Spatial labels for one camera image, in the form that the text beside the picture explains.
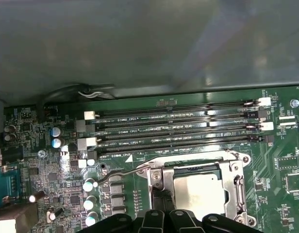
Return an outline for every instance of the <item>cpu socket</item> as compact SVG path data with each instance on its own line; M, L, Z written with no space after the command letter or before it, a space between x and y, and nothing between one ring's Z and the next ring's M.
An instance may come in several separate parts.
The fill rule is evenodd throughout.
M243 174L250 162L249 155L229 150L156 157L137 168L150 166L138 175L148 180L152 209L172 203L200 221L220 214L253 227L256 219L247 213ZM156 196L162 192L170 194L169 203Z

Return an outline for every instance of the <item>cable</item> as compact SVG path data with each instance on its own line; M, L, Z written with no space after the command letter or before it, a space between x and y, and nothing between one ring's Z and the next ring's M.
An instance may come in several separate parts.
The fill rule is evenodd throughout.
M78 94L80 94L80 95L82 95L82 96L84 96L86 98L92 99L92 98L95 98L97 96L104 95L105 93L102 92L102 91L96 91L96 92L94 92L92 94L88 94L87 95L87 94L84 94L84 93L82 93L82 92L79 91Z
M92 93L92 94L85 94L85 93L82 93L82 92L80 92L80 91L79 91L78 93L79 93L80 95L82 95L82 96L88 98L88 99L94 99L94 98L97 98L97 97L99 97L99 98L101 98L101 99L107 99L107 100L113 100L113 99L115 99L115 97L112 96L111 94L104 93L104 92L102 92L102 91L96 91L96 92L94 92L94 93Z
M89 92L89 90L90 90L90 85L78 84L78 85L64 87L44 95L36 103L36 114L37 114L38 123L43 123L46 120L45 113L44 113L44 105L47 102L54 101L56 100L56 98L63 95L68 95L77 92Z

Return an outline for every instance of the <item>silver screw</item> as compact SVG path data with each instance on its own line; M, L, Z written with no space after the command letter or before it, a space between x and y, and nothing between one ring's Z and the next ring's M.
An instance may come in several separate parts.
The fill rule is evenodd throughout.
M249 158L248 158L248 157L246 157L246 156L243 157L243 162L244 162L244 163L247 163L248 161L249 161Z
M159 180L161 180L161 175L160 175L159 172L154 172L154 173L151 175L151 177L152 177L153 180L155 180L155 181L159 181Z
M292 108L297 108L297 107L299 107L299 100L291 100L291 101L290 101L290 106L291 106Z
M39 150L37 153L37 156L40 157L41 159L45 158L47 156L45 150Z
M175 214L177 216L182 216L184 213L181 210L178 210L178 211L175 212Z
M218 221L218 218L215 216L209 216L209 220L212 222L216 222L216 221Z

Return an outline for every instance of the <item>blue serial port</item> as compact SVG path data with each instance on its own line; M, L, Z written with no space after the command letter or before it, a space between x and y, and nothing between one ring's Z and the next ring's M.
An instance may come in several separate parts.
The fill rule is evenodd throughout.
M21 180L18 163L0 167L0 207L20 201Z

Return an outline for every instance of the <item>electrolytic capacitor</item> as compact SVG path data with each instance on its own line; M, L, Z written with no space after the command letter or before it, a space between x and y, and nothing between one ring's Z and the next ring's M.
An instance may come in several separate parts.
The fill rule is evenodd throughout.
M16 131L16 127L14 125L7 125L4 128L5 133L14 133Z
M85 223L86 223L87 227L90 227L90 226L96 224L97 221L98 221L98 219L99 219L99 216L98 216L98 214L96 212L90 212L87 215Z
M98 183L92 179L92 178L88 178L87 180L85 180L85 183L83 184L83 190L86 192L90 192L92 191L92 189L98 186Z
M54 138L52 141L51 141L51 146L53 148L60 148L62 146L65 145L65 141L63 138Z
M63 130L60 130L58 127L53 127L50 131L51 136L59 137L63 134Z
M8 134L8 135L6 135L6 136L4 137L4 140L5 140L6 142L14 142L14 141L16 141L16 139L17 139L17 136L16 136L15 134L13 134L13 133Z
M64 213L64 209L62 207L58 207L49 215L49 219L54 221L58 216Z
M31 195L29 197L29 202L31 202L31 203L37 202L38 200L40 200L44 196L46 196L46 193L43 190L40 190L37 193L34 193L33 195Z
M97 198L95 196L89 196L87 199L83 202L83 207L85 210L92 210L93 207L97 203Z

